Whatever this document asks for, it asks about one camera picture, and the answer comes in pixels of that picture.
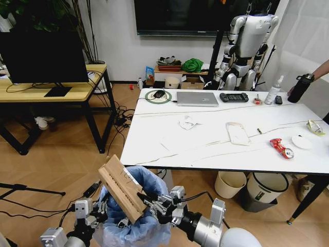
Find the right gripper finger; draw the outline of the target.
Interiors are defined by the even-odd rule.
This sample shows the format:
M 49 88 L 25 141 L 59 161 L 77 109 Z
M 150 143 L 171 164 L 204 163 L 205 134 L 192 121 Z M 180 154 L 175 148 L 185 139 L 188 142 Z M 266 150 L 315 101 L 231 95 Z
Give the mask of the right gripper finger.
M 167 195 L 157 195 L 154 193 L 147 195 L 138 192 L 137 196 L 145 205 L 156 210 L 167 210 L 172 206 L 172 200 Z
M 156 219 L 167 219 L 168 208 L 169 207 L 163 203 L 151 203 L 149 205 L 150 212 Z

